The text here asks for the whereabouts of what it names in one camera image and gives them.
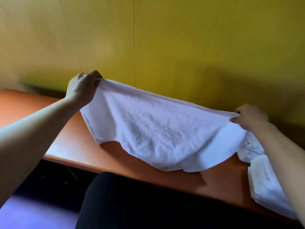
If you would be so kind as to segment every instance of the brown wooden bench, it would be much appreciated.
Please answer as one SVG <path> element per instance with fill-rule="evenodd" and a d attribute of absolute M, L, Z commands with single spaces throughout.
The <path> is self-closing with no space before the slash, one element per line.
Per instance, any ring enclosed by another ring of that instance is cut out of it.
<path fill-rule="evenodd" d="M 2 90 L 0 91 L 0 128 L 57 100 L 26 92 Z M 63 128 L 43 159 L 96 173 L 109 171 L 179 191 L 223 200 L 228 204 L 281 220 L 290 220 L 253 201 L 247 177 L 248 164 L 241 162 L 236 154 L 201 173 L 164 172 L 129 155 L 119 142 L 107 142 L 99 146 L 90 134 L 80 112 L 77 112 Z"/>

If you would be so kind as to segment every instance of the dark pants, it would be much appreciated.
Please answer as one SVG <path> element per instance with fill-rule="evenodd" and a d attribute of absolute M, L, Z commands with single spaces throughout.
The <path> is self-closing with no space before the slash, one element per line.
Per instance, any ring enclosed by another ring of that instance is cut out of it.
<path fill-rule="evenodd" d="M 104 172 L 89 186 L 75 228 L 265 228 L 276 224 L 219 200 Z"/>

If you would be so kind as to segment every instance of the folded white cloth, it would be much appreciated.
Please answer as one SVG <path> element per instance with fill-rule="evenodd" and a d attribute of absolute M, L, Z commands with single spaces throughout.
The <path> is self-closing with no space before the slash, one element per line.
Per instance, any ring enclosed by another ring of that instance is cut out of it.
<path fill-rule="evenodd" d="M 262 154 L 265 154 L 265 151 L 258 139 L 253 133 L 247 132 L 242 147 L 237 151 L 238 158 L 243 162 L 251 163 L 253 158 Z"/>
<path fill-rule="evenodd" d="M 246 135 L 229 121 L 236 113 L 105 79 L 81 113 L 98 144 L 119 141 L 129 154 L 164 171 L 208 169 L 233 155 Z"/>
<path fill-rule="evenodd" d="M 248 168 L 251 197 L 261 206 L 291 219 L 298 219 L 285 196 L 266 155 L 259 155 Z"/>

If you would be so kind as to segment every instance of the person's right arm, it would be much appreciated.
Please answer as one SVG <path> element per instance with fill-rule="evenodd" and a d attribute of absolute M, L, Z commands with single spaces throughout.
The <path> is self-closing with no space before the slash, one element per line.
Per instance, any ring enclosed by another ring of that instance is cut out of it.
<path fill-rule="evenodd" d="M 282 189 L 305 225 L 305 151 L 271 124 L 268 116 L 256 106 L 245 104 L 236 112 L 240 116 L 232 118 L 231 122 L 257 137 Z"/>

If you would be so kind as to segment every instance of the yellow wall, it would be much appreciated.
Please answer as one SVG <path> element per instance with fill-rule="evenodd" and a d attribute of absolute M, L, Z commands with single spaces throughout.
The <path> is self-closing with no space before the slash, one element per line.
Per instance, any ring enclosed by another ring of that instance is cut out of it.
<path fill-rule="evenodd" d="M 305 0 L 0 0 L 0 76 L 65 90 L 101 71 L 305 126 Z"/>

